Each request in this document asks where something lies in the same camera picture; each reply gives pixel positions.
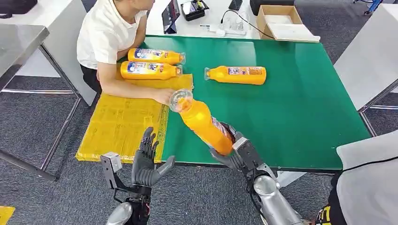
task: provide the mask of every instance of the clear bottle cap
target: clear bottle cap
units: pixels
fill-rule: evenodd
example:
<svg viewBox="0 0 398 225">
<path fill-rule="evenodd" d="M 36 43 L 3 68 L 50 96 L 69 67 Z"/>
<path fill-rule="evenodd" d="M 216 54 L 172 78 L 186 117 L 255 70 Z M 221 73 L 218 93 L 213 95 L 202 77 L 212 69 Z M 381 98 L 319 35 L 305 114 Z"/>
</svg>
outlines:
<svg viewBox="0 0 398 225">
<path fill-rule="evenodd" d="M 178 65 L 176 68 L 176 75 L 177 76 L 181 76 L 183 74 L 183 66 L 182 65 Z"/>
<path fill-rule="evenodd" d="M 180 63 L 183 65 L 186 63 L 185 53 L 180 53 Z"/>
<path fill-rule="evenodd" d="M 187 89 L 180 89 L 173 93 L 170 98 L 169 107 L 174 112 L 182 112 L 189 109 L 192 105 L 192 92 Z"/>
<path fill-rule="evenodd" d="M 210 79 L 210 68 L 205 68 L 205 81 Z"/>
</svg>

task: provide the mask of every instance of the orange bottle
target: orange bottle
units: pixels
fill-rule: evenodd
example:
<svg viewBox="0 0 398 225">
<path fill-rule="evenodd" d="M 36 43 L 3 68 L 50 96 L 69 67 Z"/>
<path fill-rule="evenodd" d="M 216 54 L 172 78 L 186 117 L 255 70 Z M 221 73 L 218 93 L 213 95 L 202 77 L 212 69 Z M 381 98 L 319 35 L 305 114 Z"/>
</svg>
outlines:
<svg viewBox="0 0 398 225">
<path fill-rule="evenodd" d="M 192 92 L 187 89 L 174 92 L 169 106 L 172 111 L 180 113 L 186 126 L 209 147 L 225 156 L 231 153 L 232 141 L 227 129 L 211 116 L 204 102 L 192 98 Z"/>
<path fill-rule="evenodd" d="M 226 67 L 205 68 L 205 80 L 212 79 L 223 83 L 247 83 L 261 85 L 267 73 L 264 67 Z"/>
<path fill-rule="evenodd" d="M 136 62 L 164 62 L 170 65 L 185 63 L 185 53 L 174 51 L 132 48 L 127 55 L 129 61 Z"/>
<path fill-rule="evenodd" d="M 183 73 L 183 67 L 171 66 L 167 63 L 151 62 L 123 62 L 120 66 L 120 73 L 126 80 L 167 80 Z"/>
</svg>

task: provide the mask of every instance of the green table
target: green table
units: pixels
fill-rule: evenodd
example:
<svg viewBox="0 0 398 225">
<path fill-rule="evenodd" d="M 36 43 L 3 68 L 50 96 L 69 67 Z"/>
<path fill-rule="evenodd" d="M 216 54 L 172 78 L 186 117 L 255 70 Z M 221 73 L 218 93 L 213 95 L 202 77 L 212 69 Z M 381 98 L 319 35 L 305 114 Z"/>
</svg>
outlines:
<svg viewBox="0 0 398 225">
<path fill-rule="evenodd" d="M 193 96 L 214 117 L 251 139 L 270 166 L 340 170 L 336 147 L 369 138 L 322 44 L 273 40 L 147 36 L 144 48 L 185 52 Z M 205 67 L 262 66 L 263 85 L 205 81 Z M 170 111 L 162 160 L 218 164 L 208 147 Z"/>
</svg>

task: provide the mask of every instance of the yellow mat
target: yellow mat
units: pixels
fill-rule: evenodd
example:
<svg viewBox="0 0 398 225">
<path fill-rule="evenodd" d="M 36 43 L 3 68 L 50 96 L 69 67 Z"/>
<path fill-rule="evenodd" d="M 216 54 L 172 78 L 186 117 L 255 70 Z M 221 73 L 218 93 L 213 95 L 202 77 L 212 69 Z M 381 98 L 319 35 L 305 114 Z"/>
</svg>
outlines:
<svg viewBox="0 0 398 225">
<path fill-rule="evenodd" d="M 192 74 L 168 80 L 129 81 L 138 86 L 192 89 Z M 79 161 L 100 161 L 107 152 L 116 152 L 122 162 L 132 163 L 142 134 L 152 126 L 157 135 L 155 161 L 160 162 L 168 120 L 168 106 L 151 99 L 114 97 L 102 94 L 76 153 Z"/>
<path fill-rule="evenodd" d="M 11 218 L 15 208 L 10 206 L 0 206 L 0 225 L 6 225 Z"/>
</svg>

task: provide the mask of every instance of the table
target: table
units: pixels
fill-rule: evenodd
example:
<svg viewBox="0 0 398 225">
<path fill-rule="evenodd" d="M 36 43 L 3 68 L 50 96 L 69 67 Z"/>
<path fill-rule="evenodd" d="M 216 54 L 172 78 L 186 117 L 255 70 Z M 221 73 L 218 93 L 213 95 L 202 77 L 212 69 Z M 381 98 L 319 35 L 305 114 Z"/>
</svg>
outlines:
<svg viewBox="0 0 398 225">
<path fill-rule="evenodd" d="M 145 48 L 185 52 L 193 96 L 251 139 L 278 170 L 336 171 L 336 147 L 369 138 L 322 44 L 231 38 L 147 36 Z M 205 67 L 264 66 L 264 85 L 204 81 Z M 216 165 L 208 147 L 170 112 L 162 160 Z"/>
<path fill-rule="evenodd" d="M 376 105 L 391 91 L 398 92 L 397 27 L 398 5 L 380 4 L 334 64 L 372 136 L 377 136 L 377 133 L 365 110 L 398 109 L 394 105 Z"/>
<path fill-rule="evenodd" d="M 76 57 L 77 37 L 85 15 L 86 10 L 81 0 L 38 0 L 37 5 L 28 13 L 1 19 L 0 23 L 45 26 L 50 33 L 43 46 L 57 61 L 83 100 L 91 105 L 96 92 L 83 81 L 83 72 Z M 16 75 L 59 77 L 39 50 L 29 57 Z"/>
<path fill-rule="evenodd" d="M 177 0 L 178 6 L 182 3 L 188 2 L 189 0 Z M 161 13 L 166 8 L 170 0 L 156 0 L 153 4 L 153 7 L 148 16 L 148 25 L 146 27 L 147 35 L 164 35 L 163 33 L 163 23 L 161 18 Z M 222 15 L 226 10 L 228 10 L 228 6 L 231 3 L 231 0 L 205 0 L 205 3 L 209 6 L 209 10 L 206 10 L 206 15 L 204 17 L 186 21 L 183 15 L 176 21 L 177 33 L 172 34 L 172 36 L 185 36 L 185 37 L 209 37 L 209 38 L 219 38 L 214 32 L 208 32 L 206 28 L 200 27 L 200 25 L 210 25 L 210 24 L 219 24 Z M 239 9 L 239 13 L 242 15 L 246 15 L 248 21 L 257 26 L 256 16 L 253 14 L 252 9 L 250 8 L 250 0 L 243 0 L 242 5 Z M 235 13 L 228 12 L 225 15 L 225 18 L 237 18 Z M 247 25 L 249 29 L 246 35 L 237 36 L 227 34 L 226 38 L 248 38 L 248 39 L 259 39 L 260 36 L 258 31 L 249 25 Z"/>
<path fill-rule="evenodd" d="M 83 98 L 77 89 L 73 86 L 69 78 L 65 75 L 61 67 L 54 60 L 52 55 L 43 45 L 43 41 L 48 36 L 49 32 L 45 26 L 35 25 L 9 25 L 0 24 L 0 31 L 3 34 L 0 36 L 0 92 L 6 90 L 14 93 L 32 93 L 32 94 L 75 94 L 76 101 L 72 106 L 69 115 L 67 116 L 60 132 L 58 133 L 51 149 L 49 150 L 42 166 L 36 168 L 35 166 L 24 162 L 17 157 L 0 149 L 0 158 L 15 164 L 25 170 L 28 170 L 47 180 L 55 180 L 56 177 L 45 172 L 55 150 L 57 149 L 62 136 L 64 135 L 70 120 L 72 119 L 79 102 Z M 11 81 L 20 68 L 26 63 L 28 58 L 39 49 L 46 57 L 49 63 L 57 71 L 59 76 L 65 81 L 71 90 L 10 90 L 5 89 L 6 85 Z"/>
</svg>

